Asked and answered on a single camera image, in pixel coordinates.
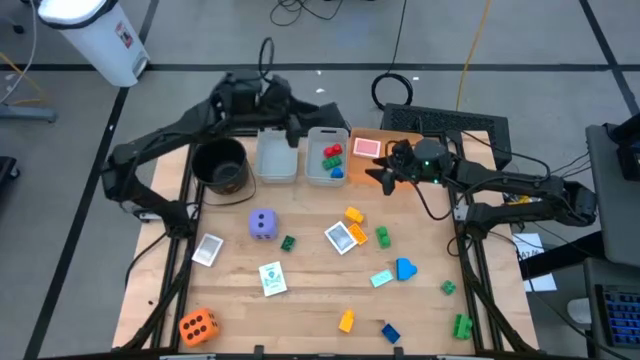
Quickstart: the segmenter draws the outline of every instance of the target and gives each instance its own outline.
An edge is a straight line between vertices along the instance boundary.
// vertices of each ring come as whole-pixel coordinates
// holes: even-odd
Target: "die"
[[[188,347],[198,346],[219,333],[220,328],[211,309],[198,309],[180,320],[180,336]]]
[[[273,209],[254,209],[249,214],[249,234],[256,240],[278,237],[278,217]]]

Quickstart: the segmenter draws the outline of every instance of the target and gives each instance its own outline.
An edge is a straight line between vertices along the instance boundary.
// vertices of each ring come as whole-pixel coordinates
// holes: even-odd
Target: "light blue block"
[[[371,284],[373,284],[373,287],[378,287],[388,283],[391,280],[393,280],[393,274],[391,273],[391,270],[387,269],[373,275],[371,277]]]

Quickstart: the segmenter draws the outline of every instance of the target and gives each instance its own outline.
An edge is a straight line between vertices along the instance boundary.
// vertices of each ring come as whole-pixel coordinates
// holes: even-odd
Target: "lego brick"
[[[358,224],[349,226],[349,232],[356,239],[358,245],[362,245],[368,240],[367,235],[364,233],[364,231],[362,231],[362,229],[360,229],[360,226],[358,226]]]
[[[325,170],[329,170],[341,164],[342,164],[342,160],[340,160],[340,156],[332,156],[328,159],[322,160],[322,167]]]
[[[343,177],[344,177],[344,173],[342,172],[342,169],[333,168],[333,170],[331,170],[332,179],[342,179]]]
[[[364,220],[364,215],[360,213],[360,210],[351,206],[349,206],[344,212],[344,216],[353,222],[357,222],[358,224],[361,224]]]
[[[460,340],[468,340],[471,338],[471,327],[473,322],[467,315],[456,315],[456,321],[453,325],[453,337]]]
[[[284,241],[282,242],[282,246],[280,246],[280,249],[291,252],[291,250],[293,250],[293,245],[295,243],[296,243],[296,239],[294,237],[287,235],[284,237]]]
[[[337,156],[340,154],[342,154],[342,146],[340,144],[335,144],[324,149],[324,157],[326,158],[330,158],[332,156]]]
[[[442,289],[442,291],[444,291],[445,294],[447,295],[451,295],[454,292],[456,292],[456,284],[454,284],[452,281],[447,280],[445,282],[442,283],[442,285],[440,286],[440,288]]]
[[[387,231],[386,227],[377,227],[376,236],[378,237],[378,242],[380,243],[381,248],[386,249],[391,246],[391,238],[389,237],[389,232]]]
[[[382,335],[389,340],[390,343],[395,344],[400,339],[400,334],[393,328],[393,326],[387,324],[382,328]]]
[[[387,269],[373,275],[370,279],[373,287],[380,287],[393,280],[393,274],[391,273],[391,270]]]
[[[340,320],[340,325],[338,329],[346,332],[347,334],[351,332],[351,328],[353,327],[353,321],[355,320],[355,314],[353,310],[349,309],[342,314],[342,319]]]

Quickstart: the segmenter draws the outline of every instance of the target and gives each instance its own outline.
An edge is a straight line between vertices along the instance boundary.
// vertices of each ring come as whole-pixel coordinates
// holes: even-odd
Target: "computer keyboard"
[[[596,297],[609,346],[640,349],[640,288],[596,285]]]

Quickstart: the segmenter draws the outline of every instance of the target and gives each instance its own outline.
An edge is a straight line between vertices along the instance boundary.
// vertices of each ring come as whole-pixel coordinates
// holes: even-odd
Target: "playing card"
[[[271,296],[283,291],[287,291],[287,284],[284,282],[284,274],[280,267],[280,261],[263,265],[258,268],[260,280],[264,289],[264,296]]]

